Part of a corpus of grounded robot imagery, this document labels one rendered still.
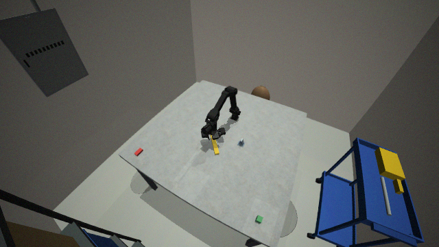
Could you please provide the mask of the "yellow bar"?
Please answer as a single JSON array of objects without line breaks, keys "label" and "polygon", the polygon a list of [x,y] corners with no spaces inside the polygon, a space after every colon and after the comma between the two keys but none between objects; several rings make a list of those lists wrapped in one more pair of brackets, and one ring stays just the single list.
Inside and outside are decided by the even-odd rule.
[{"label": "yellow bar", "polygon": [[217,142],[216,142],[216,140],[212,139],[212,136],[211,136],[211,140],[212,140],[212,144],[213,144],[214,153],[215,153],[215,155],[218,155],[219,154],[219,150],[218,150],[218,147],[217,147]]}]

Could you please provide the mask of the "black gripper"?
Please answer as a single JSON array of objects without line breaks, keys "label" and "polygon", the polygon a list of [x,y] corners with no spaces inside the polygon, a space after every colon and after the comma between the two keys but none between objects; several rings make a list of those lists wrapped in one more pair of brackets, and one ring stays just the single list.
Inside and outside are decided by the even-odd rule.
[{"label": "black gripper", "polygon": [[[212,129],[212,131],[215,131],[215,130],[217,130],[217,128]],[[226,134],[226,131],[225,131],[224,128],[219,128],[217,131],[218,131],[218,132],[221,132],[221,135]],[[207,135],[205,135],[205,134],[203,134],[202,131],[201,131],[201,135],[202,135],[202,138],[208,138],[208,139],[209,139],[209,135],[210,135],[210,133],[208,133]],[[209,140],[210,140],[210,139],[209,139]]]}]

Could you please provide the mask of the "small green block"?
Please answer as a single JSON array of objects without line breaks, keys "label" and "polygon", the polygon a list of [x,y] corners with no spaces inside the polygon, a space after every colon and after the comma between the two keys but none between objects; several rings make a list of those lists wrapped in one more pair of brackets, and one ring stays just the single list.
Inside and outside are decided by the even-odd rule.
[{"label": "small green block", "polygon": [[262,222],[263,217],[261,217],[260,215],[257,216],[256,218],[256,222],[257,223],[261,223]]}]

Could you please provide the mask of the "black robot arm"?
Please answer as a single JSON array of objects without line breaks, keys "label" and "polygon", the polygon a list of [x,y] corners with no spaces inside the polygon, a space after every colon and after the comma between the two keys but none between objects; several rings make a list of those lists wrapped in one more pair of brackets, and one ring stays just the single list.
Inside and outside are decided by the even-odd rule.
[{"label": "black robot arm", "polygon": [[[222,91],[222,94],[218,99],[215,107],[211,109],[208,115],[206,116],[205,119],[206,125],[201,129],[203,134],[207,135],[208,133],[210,133],[213,140],[219,139],[221,137],[221,132],[218,132],[217,130],[212,131],[212,129],[215,129],[217,127],[217,120],[219,119],[219,115],[220,115],[219,113],[227,97],[230,97],[231,107],[229,109],[229,112],[232,113],[231,119],[235,121],[238,120],[241,111],[237,107],[237,101],[236,101],[237,93],[238,90],[231,86],[226,87],[224,91]],[[210,121],[208,119],[210,119]]]}]

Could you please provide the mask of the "small red block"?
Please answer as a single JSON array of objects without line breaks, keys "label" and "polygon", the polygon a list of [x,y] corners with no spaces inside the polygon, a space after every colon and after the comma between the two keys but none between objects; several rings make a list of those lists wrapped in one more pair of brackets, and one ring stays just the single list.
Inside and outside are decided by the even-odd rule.
[{"label": "small red block", "polygon": [[134,153],[134,155],[139,156],[140,153],[141,153],[142,151],[143,151],[143,150],[142,150],[141,148],[139,148],[139,149]]}]

